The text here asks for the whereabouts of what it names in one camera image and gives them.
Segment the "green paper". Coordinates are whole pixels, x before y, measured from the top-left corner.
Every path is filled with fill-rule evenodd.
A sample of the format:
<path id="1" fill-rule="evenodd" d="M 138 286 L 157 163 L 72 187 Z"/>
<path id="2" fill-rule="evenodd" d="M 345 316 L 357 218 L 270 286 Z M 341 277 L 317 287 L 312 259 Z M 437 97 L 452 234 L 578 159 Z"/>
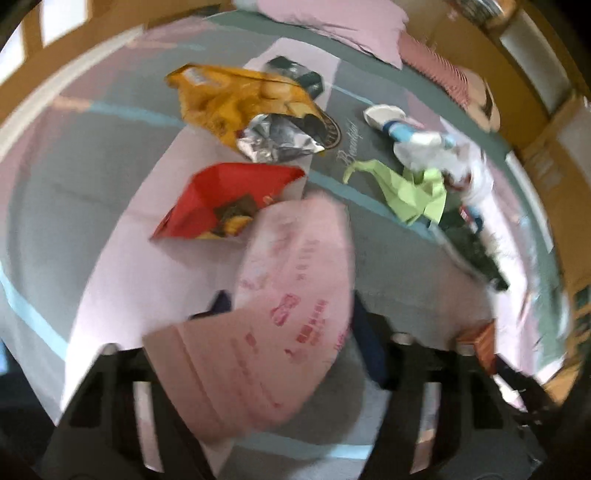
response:
<path id="1" fill-rule="evenodd" d="M 438 224 L 444 214 L 447 189 L 443 173 L 430 168 L 399 174 L 379 160 L 355 161 L 346 167 L 342 182 L 349 183 L 356 172 L 369 173 L 380 187 L 387 206 L 401 221 L 414 224 L 421 217 Z"/>

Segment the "dark green snack bag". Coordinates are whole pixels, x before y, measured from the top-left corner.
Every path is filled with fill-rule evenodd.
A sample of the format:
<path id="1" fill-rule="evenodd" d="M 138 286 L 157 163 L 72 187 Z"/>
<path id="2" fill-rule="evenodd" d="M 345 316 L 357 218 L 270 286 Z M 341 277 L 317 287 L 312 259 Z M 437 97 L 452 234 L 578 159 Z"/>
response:
<path id="1" fill-rule="evenodd" d="M 496 260 L 459 210 L 445 212 L 435 234 L 451 258 L 468 274 L 497 292 L 509 289 Z"/>

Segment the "small dark green wrapper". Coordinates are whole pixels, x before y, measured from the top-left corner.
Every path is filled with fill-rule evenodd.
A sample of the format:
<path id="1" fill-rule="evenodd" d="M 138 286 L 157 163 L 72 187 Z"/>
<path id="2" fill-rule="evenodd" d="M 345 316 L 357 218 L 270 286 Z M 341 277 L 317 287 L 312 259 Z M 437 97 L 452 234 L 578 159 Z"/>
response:
<path id="1" fill-rule="evenodd" d="M 266 63 L 264 70 L 296 81 L 312 100 L 317 99 L 325 91 L 324 80 L 322 80 L 322 76 L 318 72 L 287 57 L 274 57 Z"/>

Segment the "red snack box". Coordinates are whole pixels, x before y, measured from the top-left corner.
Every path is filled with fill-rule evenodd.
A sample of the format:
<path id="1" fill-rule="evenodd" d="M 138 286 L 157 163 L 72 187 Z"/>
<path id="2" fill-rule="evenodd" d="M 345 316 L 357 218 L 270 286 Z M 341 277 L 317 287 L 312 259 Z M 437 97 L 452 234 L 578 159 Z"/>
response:
<path id="1" fill-rule="evenodd" d="M 194 174 L 153 239 L 222 239 L 238 236 L 256 214 L 304 177 L 298 167 L 218 163 Z"/>

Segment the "white plastic bottle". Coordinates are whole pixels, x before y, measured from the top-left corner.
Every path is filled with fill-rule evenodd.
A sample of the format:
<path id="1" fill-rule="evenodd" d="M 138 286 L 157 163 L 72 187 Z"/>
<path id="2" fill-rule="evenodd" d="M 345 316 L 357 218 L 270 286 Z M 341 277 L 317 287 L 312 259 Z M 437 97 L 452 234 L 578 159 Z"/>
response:
<path id="1" fill-rule="evenodd" d="M 439 170 L 464 205 L 479 207 L 492 194 L 494 180 L 486 155 L 473 142 L 430 130 L 391 105 L 370 106 L 363 120 L 393 140 L 394 155 L 403 166 L 412 171 Z"/>

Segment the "yellow chip bag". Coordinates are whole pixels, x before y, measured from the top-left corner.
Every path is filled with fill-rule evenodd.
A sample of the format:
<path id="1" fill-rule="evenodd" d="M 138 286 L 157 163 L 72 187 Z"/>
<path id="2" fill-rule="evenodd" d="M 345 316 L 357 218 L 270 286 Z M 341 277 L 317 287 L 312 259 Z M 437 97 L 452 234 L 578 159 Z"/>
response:
<path id="1" fill-rule="evenodd" d="M 253 163 L 284 163 L 327 148 L 322 111 L 293 79 L 186 64 L 165 81 L 176 90 L 186 123 L 210 131 Z"/>

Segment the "pink pillow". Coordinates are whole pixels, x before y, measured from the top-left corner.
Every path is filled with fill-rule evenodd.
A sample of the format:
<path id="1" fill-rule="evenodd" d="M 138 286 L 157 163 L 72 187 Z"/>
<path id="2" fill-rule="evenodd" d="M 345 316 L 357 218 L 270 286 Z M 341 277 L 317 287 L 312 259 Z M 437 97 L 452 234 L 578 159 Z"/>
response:
<path id="1" fill-rule="evenodd" d="M 403 66 L 399 40 L 408 16 L 390 0 L 257 0 L 232 5 L 315 31 L 398 69 Z"/>

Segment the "striped plush toy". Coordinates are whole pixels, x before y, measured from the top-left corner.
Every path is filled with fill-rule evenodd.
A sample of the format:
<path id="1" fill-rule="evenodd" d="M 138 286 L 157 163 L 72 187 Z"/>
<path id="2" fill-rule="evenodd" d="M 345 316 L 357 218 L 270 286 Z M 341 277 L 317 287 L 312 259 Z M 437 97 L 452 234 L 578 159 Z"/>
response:
<path id="1" fill-rule="evenodd" d="M 400 34 L 403 63 L 439 86 L 485 132 L 498 132 L 501 116 L 488 83 L 451 63 L 407 32 Z"/>

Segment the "pink printed paper bag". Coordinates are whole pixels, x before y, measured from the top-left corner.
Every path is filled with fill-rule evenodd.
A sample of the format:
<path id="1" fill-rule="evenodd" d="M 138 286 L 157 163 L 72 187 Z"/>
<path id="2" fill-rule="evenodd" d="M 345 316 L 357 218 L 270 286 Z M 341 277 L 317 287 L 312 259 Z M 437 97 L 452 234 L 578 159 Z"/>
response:
<path id="1" fill-rule="evenodd" d="M 353 247 L 346 207 L 324 193 L 256 218 L 228 313 L 146 335 L 146 356 L 193 435 L 218 441 L 290 420 L 346 340 Z"/>

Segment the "patchwork pink grey quilt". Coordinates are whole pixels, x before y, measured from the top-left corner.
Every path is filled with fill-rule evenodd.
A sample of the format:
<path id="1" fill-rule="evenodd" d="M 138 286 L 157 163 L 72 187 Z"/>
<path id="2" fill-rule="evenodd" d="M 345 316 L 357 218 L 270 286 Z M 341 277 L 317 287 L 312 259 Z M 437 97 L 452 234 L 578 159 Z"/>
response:
<path id="1" fill-rule="evenodd" d="M 58 419 L 99 349 L 134 348 L 144 333 L 205 307 L 235 285 L 245 239 L 152 242 L 192 173 L 238 156 L 182 124 L 170 70 L 189 62 L 259 68 L 284 55 L 327 81 L 335 152 L 305 163 L 301 188 L 346 206 L 363 303 L 431 347 L 499 317 L 506 359 L 546 377 L 562 354 L 557 264 L 527 182 L 499 135 L 482 131 L 437 86 L 348 46 L 254 13 L 192 17 L 118 42 L 59 86 L 1 155 L 1 337 Z M 512 286 L 494 294 L 463 272 L 427 223 L 402 224 L 370 177 L 339 177 L 354 158 L 396 160 L 363 108 L 401 106 L 483 154 L 496 181 L 485 223 Z"/>

